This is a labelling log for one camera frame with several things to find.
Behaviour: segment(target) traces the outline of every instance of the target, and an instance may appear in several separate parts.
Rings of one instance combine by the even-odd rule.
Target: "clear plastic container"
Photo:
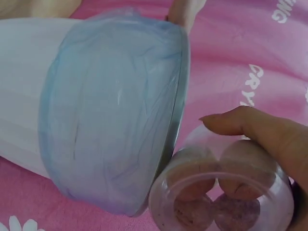
[[[294,201],[258,144],[200,126],[154,182],[149,209],[161,231],[284,231]]]

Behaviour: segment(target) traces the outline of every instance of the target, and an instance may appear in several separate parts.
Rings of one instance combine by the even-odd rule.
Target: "pink bedsheet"
[[[146,16],[163,19],[170,4],[84,0],[72,17],[135,6]],[[307,0],[208,0],[191,32],[192,72],[178,144],[199,125],[199,117],[239,105],[308,124],[307,38]],[[116,217],[69,200],[50,180],[0,157],[0,231],[38,229],[157,230],[148,212],[140,218]]]

